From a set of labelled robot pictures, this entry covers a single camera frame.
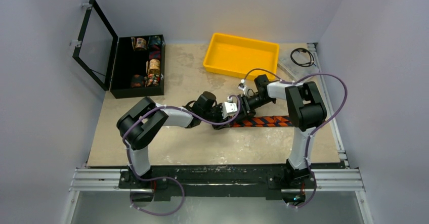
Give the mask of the black framed box lid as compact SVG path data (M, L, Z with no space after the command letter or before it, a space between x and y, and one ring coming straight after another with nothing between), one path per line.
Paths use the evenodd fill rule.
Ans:
M119 37L96 0L82 4L85 12L73 59L103 89L109 91Z

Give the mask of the orange navy striped tie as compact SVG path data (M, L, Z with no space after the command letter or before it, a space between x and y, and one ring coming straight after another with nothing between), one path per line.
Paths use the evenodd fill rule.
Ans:
M292 127L289 116L260 116L241 122L234 122L230 127Z

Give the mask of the rolled tie colourful floral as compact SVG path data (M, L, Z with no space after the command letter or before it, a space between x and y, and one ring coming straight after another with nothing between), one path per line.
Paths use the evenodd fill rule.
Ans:
M154 87L159 86L160 84L160 75L159 74L149 74L145 79L145 87Z

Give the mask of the rolled tie dark red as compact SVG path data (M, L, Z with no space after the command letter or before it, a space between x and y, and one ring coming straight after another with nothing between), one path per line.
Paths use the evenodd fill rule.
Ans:
M130 82L131 88L139 88L139 87L145 87L146 85L146 79L142 75L133 75Z

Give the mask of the rolled tie dark blue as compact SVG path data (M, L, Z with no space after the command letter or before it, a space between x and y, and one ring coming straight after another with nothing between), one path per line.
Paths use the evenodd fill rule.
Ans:
M159 51L162 48L162 38L159 35L148 38L147 49L149 51Z

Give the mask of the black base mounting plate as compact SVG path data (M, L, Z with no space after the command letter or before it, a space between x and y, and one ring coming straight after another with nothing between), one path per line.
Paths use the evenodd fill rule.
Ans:
M120 172L120 189L148 191L155 201L171 197L238 197L305 202L315 186L307 169L282 164L156 165L141 177L130 168Z

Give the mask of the rolled tie red navy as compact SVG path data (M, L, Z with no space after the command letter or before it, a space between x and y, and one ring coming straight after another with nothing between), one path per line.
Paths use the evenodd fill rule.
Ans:
M150 51L148 59L149 59L149 61L154 60L154 59L155 60L161 60L161 51L160 50Z

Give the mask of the aluminium rail frame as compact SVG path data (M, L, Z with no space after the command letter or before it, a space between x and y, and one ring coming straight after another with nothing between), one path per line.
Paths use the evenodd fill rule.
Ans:
M309 169L315 176L315 186L310 195L306 196L309 200L317 191L326 192L354 192L359 201L358 206L361 217L365 223L371 223L370 212L365 204L365 188L359 169L349 167L347 156L341 141L337 142L337 151L340 157L340 163L314 163ZM84 192L124 192L131 196L142 195L142 200L154 200L154 195L148 191L131 192L130 190L120 189L118 187L120 172L127 167L84 167L78 168L74 172L69 190L69 205L62 217L62 223L71 223L74 212L78 204L81 193ZM286 205L290 208L299 208L303 203Z

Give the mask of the clear plastic parts box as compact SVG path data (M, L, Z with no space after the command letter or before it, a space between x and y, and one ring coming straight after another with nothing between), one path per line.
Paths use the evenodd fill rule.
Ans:
M305 48L281 50L278 66L295 81L320 72L313 53Z

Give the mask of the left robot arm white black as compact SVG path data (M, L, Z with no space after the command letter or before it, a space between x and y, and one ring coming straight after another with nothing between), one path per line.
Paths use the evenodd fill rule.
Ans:
M210 92L203 92L197 100L181 107L158 104L144 97L116 123L133 171L132 183L138 188L150 184L148 146L162 127L194 128L203 121L212 126L223 126L229 119L223 115L223 105L218 104L215 95Z

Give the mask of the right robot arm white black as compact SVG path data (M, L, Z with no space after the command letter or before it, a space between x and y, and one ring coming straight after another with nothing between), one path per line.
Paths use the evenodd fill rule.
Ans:
M310 151L313 146L312 131L325 122L327 110L317 84L313 81L287 84L269 81L266 75L254 79L256 92L240 96L241 110L235 125L251 126L264 124L277 126L283 122L294 128L293 144L286 161L284 180L290 187L296 187L309 176ZM285 100L287 120L278 117L256 117L257 108L268 103Z

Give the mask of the yellow plastic tray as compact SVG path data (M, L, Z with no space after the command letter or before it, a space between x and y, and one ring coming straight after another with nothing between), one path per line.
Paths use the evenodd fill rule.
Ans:
M262 69L277 73L280 53L278 43L214 33L210 40L203 67L207 72L253 80Z

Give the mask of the black tie storage box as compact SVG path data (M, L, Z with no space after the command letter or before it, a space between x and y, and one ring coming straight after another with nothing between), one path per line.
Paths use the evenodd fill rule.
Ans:
M165 50L166 44L162 34L156 34L162 38L161 60L160 60L160 84L154 87L131 88L130 82L133 75L147 76L146 62L149 60L149 50L134 51L131 37L143 37L147 42L150 36L141 35L131 37L120 37L113 66L112 82L110 92L116 99L163 96L165 85Z

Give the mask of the rolled tie orange floral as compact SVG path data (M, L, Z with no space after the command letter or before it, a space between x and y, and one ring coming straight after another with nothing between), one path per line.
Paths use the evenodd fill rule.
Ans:
M147 41L143 37L131 37L131 42L134 51L147 50Z

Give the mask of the rolled tie beige patterned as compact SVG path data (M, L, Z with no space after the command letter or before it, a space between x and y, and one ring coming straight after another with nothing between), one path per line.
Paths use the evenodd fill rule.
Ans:
M160 75L160 60L151 59L146 62L147 75L155 74Z

